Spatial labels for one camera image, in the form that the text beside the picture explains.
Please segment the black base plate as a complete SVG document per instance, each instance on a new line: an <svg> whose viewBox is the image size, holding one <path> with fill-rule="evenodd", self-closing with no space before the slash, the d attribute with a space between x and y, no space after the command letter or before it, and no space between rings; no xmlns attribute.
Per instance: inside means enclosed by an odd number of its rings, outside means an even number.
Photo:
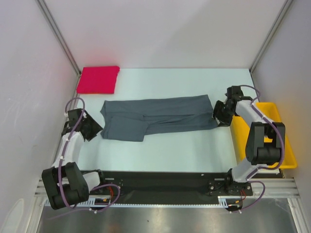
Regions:
<svg viewBox="0 0 311 233"><path fill-rule="evenodd" d="M98 170L100 185L91 196L113 193L117 204L124 205L212 205L219 196L253 197L256 185L266 184L268 175L256 175L245 183L233 181L230 172L142 172Z"/></svg>

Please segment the aluminium frame post right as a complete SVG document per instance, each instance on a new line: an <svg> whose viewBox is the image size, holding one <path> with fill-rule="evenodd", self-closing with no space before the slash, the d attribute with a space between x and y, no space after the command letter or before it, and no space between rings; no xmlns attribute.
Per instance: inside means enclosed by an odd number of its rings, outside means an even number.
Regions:
<svg viewBox="0 0 311 233"><path fill-rule="evenodd" d="M277 14L277 17L275 18L268 34L266 35L263 44L261 45L258 53L256 54L250 68L249 72L252 75L258 66L259 62L261 61L263 55L267 51L269 45L271 44L272 40L274 39L279 27L281 26L282 22L284 21L288 11L290 10L292 4L294 3L294 0L286 0L284 1L279 13Z"/></svg>

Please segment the grey t-shirt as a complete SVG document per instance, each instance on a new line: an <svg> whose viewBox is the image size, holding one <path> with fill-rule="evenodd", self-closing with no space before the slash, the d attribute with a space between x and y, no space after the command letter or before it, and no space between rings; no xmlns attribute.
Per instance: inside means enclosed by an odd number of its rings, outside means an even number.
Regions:
<svg viewBox="0 0 311 233"><path fill-rule="evenodd" d="M217 128L208 95L105 101L103 139L142 142L147 135Z"/></svg>

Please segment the aluminium frame post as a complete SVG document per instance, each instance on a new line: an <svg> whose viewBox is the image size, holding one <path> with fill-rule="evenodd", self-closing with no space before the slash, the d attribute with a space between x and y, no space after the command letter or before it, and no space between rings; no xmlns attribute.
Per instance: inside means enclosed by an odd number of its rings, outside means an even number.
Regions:
<svg viewBox="0 0 311 233"><path fill-rule="evenodd" d="M38 5L43 17L45 18L48 26L50 27L53 35L55 36L56 40L58 41L62 51L64 52L66 58L68 59L71 67L73 68L74 72L77 75L80 75L82 72L78 67L78 64L76 62L76 60L74 59L72 52L52 14L52 12L50 11L47 3L45 0L35 0L36 4Z"/></svg>
<svg viewBox="0 0 311 233"><path fill-rule="evenodd" d="M277 14L277 17L275 18L268 34L266 35L263 44L261 45L258 53L256 54L250 68L249 72L252 75L258 66L259 62L261 61L263 55L267 51L269 45L271 44L272 40L274 39L279 27L281 26L282 22L284 21L288 11L290 10L292 4L294 3L294 0L286 0L284 1L279 13Z"/></svg>

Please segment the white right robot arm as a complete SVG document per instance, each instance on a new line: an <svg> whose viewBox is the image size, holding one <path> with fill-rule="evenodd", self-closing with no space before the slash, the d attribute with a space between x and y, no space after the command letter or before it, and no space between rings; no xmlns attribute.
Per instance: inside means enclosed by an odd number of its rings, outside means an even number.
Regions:
<svg viewBox="0 0 311 233"><path fill-rule="evenodd" d="M219 190L237 194L260 169L277 169L284 159L285 126L272 121L244 95L241 86L231 86L226 100L211 104L208 95L146 100L105 101L100 110L103 126L96 127L95 142L87 142L80 153L86 169L102 170L108 160L125 165L130 159L140 168L157 158L174 133L214 130L227 127L233 117L241 117L249 126L246 157L225 174Z"/></svg>

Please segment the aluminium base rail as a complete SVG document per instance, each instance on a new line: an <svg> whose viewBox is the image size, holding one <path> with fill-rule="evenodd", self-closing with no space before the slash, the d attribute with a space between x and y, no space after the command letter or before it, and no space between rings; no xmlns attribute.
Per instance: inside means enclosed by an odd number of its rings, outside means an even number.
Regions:
<svg viewBox="0 0 311 233"><path fill-rule="evenodd" d="M258 197L265 185L264 198L300 198L300 194L294 178L264 178L252 179L252 191L255 197Z"/></svg>

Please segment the folded red t-shirt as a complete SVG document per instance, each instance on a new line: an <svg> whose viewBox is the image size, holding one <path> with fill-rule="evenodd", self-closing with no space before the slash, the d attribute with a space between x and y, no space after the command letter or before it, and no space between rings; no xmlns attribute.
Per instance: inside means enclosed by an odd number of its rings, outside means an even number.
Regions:
<svg viewBox="0 0 311 233"><path fill-rule="evenodd" d="M76 92L114 94L119 71L119 66L84 67Z"/></svg>

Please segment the aluminium frame post left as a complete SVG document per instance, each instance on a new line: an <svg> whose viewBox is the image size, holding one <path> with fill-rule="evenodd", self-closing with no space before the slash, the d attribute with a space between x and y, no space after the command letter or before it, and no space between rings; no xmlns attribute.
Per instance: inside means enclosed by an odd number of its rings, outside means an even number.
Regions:
<svg viewBox="0 0 311 233"><path fill-rule="evenodd" d="M74 59L72 52L52 14L52 12L50 11L47 3L45 0L35 0L36 4L38 5L43 17L45 18L48 26L50 27L53 35L55 36L56 40L58 41L62 51L64 52L66 58L68 59L71 67L73 68L74 72L77 75L80 75L82 72L78 67L78 64L76 62L76 60Z"/></svg>

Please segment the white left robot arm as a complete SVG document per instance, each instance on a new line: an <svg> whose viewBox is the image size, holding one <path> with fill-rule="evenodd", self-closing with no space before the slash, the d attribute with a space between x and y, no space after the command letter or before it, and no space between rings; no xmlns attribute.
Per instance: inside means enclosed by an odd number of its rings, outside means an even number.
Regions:
<svg viewBox="0 0 311 233"><path fill-rule="evenodd" d="M100 178L98 171L83 174L77 165L82 146L95 138L102 127L83 109L69 110L67 115L57 158L41 174L48 200L55 210L87 201L91 190L97 194L107 190L107 181Z"/></svg>

